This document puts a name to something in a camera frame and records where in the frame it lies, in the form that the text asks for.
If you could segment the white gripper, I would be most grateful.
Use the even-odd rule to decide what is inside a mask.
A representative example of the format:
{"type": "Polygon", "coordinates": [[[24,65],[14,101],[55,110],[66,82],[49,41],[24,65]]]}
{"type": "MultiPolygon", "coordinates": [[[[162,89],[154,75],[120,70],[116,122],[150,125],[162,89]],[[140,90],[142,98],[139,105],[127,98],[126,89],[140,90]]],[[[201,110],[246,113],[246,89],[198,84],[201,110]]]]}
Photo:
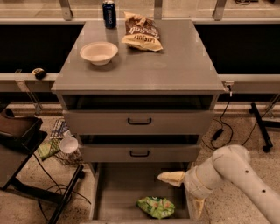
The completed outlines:
{"type": "Polygon", "coordinates": [[[199,220],[204,208],[205,198],[212,192],[205,184],[203,184],[197,175],[197,166],[184,173],[183,171],[162,172],[157,178],[165,183],[173,186],[181,186],[184,180],[185,189],[193,195],[193,215],[196,220],[199,220]]]}

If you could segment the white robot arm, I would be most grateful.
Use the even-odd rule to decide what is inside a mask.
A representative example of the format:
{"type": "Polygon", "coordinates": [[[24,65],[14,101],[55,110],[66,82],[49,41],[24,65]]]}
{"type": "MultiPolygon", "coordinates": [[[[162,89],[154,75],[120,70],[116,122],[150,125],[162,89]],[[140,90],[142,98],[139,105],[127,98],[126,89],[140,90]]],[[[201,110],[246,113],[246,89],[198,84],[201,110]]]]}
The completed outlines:
{"type": "Polygon", "coordinates": [[[204,200],[224,180],[238,187],[271,224],[280,224],[280,195],[266,185],[255,173],[249,151],[232,144],[216,150],[200,165],[188,171],[168,171],[157,178],[173,186],[184,184],[185,191],[194,197],[194,209],[200,217],[204,200]]]}

